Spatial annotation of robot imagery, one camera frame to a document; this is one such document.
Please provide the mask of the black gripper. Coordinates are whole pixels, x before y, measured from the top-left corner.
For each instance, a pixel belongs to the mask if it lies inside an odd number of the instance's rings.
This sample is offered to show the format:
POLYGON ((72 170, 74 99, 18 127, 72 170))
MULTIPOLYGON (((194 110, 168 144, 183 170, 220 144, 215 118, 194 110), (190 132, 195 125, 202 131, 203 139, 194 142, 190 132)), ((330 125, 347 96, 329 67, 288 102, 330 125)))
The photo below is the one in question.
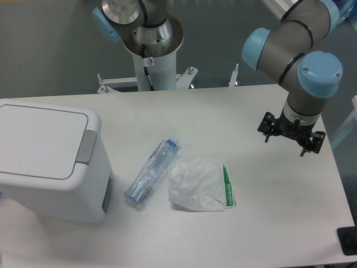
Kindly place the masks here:
POLYGON ((266 112, 257 131, 263 134, 265 143, 271 136, 283 136, 297 141, 302 147, 300 156, 304 156, 305 153, 311 152, 318 154, 326 137, 324 131, 312 132, 314 125, 314 123, 303 125, 302 121, 292 122, 284 111, 281 112, 279 119, 276 119, 272 113, 266 112))

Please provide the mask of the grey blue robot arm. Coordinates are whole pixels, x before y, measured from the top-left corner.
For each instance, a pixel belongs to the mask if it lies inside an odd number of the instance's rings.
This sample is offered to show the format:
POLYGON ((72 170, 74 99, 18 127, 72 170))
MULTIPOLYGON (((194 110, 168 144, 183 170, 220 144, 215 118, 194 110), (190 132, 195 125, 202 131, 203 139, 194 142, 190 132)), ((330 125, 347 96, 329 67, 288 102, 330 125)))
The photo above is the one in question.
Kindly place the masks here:
MULTIPOLYGON (((266 138, 296 141, 303 153, 318 153, 325 133, 313 127, 342 78, 342 64, 328 52, 313 51, 338 24, 333 1, 265 1, 281 21, 276 31, 254 30, 245 41, 242 59, 281 88, 288 97, 281 115, 266 113, 258 127, 266 138)), ((176 52, 184 33, 167 12, 166 1, 101 1, 92 12, 101 32, 122 42, 132 54, 140 91, 182 88, 176 77, 176 52)))

